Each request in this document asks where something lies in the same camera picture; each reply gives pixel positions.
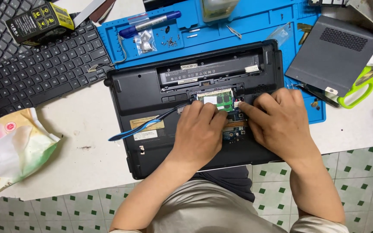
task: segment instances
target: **tissue package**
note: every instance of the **tissue package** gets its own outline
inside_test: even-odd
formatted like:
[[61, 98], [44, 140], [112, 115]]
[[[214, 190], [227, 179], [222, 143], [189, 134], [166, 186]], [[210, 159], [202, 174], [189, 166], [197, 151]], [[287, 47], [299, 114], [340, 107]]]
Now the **tissue package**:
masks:
[[34, 108], [0, 118], [0, 190], [37, 171], [59, 140], [44, 129]]

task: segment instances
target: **white shirt sleeve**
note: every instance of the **white shirt sleeve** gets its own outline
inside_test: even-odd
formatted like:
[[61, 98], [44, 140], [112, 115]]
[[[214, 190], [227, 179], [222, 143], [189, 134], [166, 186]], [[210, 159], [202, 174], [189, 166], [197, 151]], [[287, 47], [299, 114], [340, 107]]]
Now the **white shirt sleeve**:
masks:
[[345, 225], [315, 216], [303, 216], [291, 227], [290, 233], [349, 233]]
[[142, 233], [139, 230], [113, 230], [110, 233]]

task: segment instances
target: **blue silicone mat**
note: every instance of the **blue silicone mat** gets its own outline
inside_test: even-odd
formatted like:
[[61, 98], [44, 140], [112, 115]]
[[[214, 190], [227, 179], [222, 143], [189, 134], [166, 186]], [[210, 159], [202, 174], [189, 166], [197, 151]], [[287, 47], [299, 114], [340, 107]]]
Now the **blue silicone mat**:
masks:
[[[228, 19], [208, 25], [202, 20], [200, 1], [188, 0], [147, 12], [149, 18], [162, 16], [167, 12], [177, 10], [181, 11], [182, 16], [178, 19], [169, 20], [153, 26], [153, 35], [158, 51], [138, 55], [138, 50], [133, 40], [123, 40], [123, 47], [127, 52], [127, 60], [118, 64], [116, 68], [137, 66], [263, 41], [278, 26], [291, 22], [293, 37], [288, 39], [279, 48], [283, 52], [283, 71], [286, 73], [301, 47], [298, 45], [298, 42], [303, 36], [303, 32], [297, 30], [297, 24], [314, 25], [320, 16], [320, 7], [310, 7], [307, 0], [241, 0]], [[101, 27], [97, 28], [112, 62], [121, 61], [124, 58], [122, 49], [118, 43], [117, 33], [129, 26], [128, 18], [103, 23]], [[232, 34], [226, 25], [239, 32], [242, 35], [242, 39]], [[170, 26], [168, 34], [161, 30], [167, 26]], [[189, 33], [189, 30], [198, 28], [200, 28], [200, 31]], [[187, 36], [194, 34], [198, 34], [198, 36], [187, 38]], [[161, 44], [161, 42], [166, 43], [170, 37], [172, 37], [173, 41], [177, 41], [178, 46], [168, 48], [168, 45]], [[297, 83], [293, 79], [290, 81], [287, 76], [284, 79], [286, 87], [288, 85], [292, 88], [291, 84]], [[315, 101], [315, 97], [303, 92], [303, 98], [308, 111], [309, 123], [324, 122], [326, 120], [325, 103], [319, 101], [319, 108], [312, 107], [311, 104]]]

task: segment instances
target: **black laptop bottom case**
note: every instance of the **black laptop bottom case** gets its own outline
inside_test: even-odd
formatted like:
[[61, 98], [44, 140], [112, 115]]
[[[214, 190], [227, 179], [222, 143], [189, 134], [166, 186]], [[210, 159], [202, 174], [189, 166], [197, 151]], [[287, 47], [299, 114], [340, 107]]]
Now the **black laptop bottom case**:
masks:
[[[110, 71], [104, 83], [110, 88], [124, 132], [201, 93], [233, 89], [234, 97], [226, 102], [238, 98], [252, 104], [262, 93], [271, 94], [284, 86], [282, 64], [277, 42], [268, 40]], [[234, 111], [235, 117], [246, 118], [238, 108]], [[134, 179], [150, 175], [172, 150], [179, 117], [172, 113], [163, 123], [124, 139]], [[254, 140], [246, 125], [223, 137], [222, 150], [201, 170], [280, 160]]]

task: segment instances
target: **hand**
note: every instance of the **hand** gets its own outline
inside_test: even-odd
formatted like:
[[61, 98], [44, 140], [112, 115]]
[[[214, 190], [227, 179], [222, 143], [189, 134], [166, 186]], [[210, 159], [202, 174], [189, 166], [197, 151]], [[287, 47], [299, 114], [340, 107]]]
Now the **hand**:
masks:
[[291, 167], [309, 156], [320, 155], [310, 136], [308, 114], [299, 90], [281, 88], [272, 95], [262, 94], [253, 105], [243, 102], [239, 108], [250, 118], [251, 130], [262, 146]]
[[165, 160], [197, 172], [221, 150], [222, 129], [226, 124], [225, 111], [219, 112], [212, 103], [194, 101], [182, 112], [174, 147]]

